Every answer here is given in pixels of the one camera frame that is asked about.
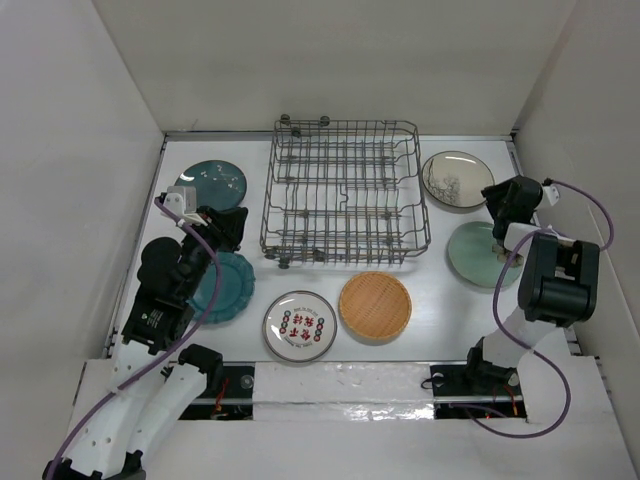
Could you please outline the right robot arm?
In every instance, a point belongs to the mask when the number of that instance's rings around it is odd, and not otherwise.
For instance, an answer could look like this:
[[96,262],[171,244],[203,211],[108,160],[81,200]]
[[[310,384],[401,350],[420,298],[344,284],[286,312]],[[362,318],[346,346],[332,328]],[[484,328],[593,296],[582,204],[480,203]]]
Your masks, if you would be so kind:
[[517,307],[468,353],[462,381],[474,393],[508,383],[521,358],[544,337],[587,321],[595,311],[601,248],[533,223],[538,209],[558,203],[559,185],[515,176],[481,191],[497,245],[507,261],[522,258],[524,268]]

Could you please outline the teal scalloped plate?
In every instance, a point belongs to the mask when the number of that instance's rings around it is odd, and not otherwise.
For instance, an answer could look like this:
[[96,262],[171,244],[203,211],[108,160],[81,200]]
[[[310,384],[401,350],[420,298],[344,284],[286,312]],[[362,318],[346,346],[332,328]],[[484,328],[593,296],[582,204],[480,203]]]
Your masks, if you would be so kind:
[[[248,306],[255,291],[254,269],[244,256],[219,252],[217,258],[221,267],[222,283],[216,303],[204,320],[208,325],[233,320]],[[202,316],[214,293],[216,274],[215,265],[211,264],[189,300],[189,305],[194,310],[194,321]]]

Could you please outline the cream plate tree drawing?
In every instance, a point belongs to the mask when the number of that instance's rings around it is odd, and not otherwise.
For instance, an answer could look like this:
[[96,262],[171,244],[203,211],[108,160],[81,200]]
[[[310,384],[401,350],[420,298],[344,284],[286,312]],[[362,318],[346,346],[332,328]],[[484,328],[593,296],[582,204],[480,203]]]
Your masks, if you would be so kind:
[[486,163],[462,151],[443,151],[431,156],[422,167],[422,181],[434,199],[460,209],[484,204],[482,190],[495,185]]

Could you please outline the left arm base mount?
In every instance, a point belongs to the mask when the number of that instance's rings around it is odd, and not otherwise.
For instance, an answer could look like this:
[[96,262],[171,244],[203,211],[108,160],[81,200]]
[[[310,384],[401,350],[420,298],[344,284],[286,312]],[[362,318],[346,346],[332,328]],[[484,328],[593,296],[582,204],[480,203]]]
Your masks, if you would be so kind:
[[185,421],[237,421],[253,419],[255,364],[224,364],[223,376],[216,390],[197,397],[179,417]]

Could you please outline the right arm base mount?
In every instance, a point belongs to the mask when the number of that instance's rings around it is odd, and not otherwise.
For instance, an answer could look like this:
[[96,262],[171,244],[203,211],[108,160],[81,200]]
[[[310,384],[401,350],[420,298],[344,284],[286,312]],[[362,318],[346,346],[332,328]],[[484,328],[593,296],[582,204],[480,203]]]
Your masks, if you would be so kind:
[[463,364],[434,364],[420,387],[432,393],[435,418],[492,419],[527,417],[519,384],[470,380]]

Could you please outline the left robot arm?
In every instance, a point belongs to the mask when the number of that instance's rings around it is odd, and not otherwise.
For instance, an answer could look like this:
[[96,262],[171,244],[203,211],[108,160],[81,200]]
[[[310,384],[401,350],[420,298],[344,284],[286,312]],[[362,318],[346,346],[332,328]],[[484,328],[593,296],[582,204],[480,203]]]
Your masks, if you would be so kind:
[[223,357],[193,344],[203,324],[189,300],[219,255],[238,251],[248,210],[199,207],[161,212],[185,232],[148,243],[105,396],[82,417],[46,465],[46,479],[143,479],[145,467],[198,396],[225,388]]

